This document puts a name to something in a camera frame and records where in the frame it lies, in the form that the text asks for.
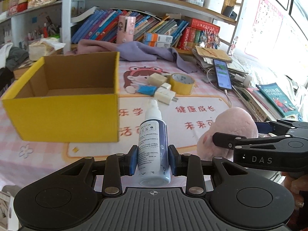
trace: phone screen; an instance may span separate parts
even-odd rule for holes
[[[227,63],[224,61],[214,60],[217,83],[222,89],[232,89]]]

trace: teal book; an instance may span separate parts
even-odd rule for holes
[[[285,117],[298,115],[296,107],[276,83],[256,86]]]

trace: bottle bottom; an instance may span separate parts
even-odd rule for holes
[[[170,177],[149,176],[143,178],[140,184],[145,187],[162,187],[170,183]]]

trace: bottle label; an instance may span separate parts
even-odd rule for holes
[[[140,125],[138,170],[139,173],[156,173],[160,170],[160,136],[159,122],[149,120]]]

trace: yellow packing tape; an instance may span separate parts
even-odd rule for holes
[[[171,90],[179,95],[190,95],[195,85],[195,80],[189,75],[175,73],[170,78]]]

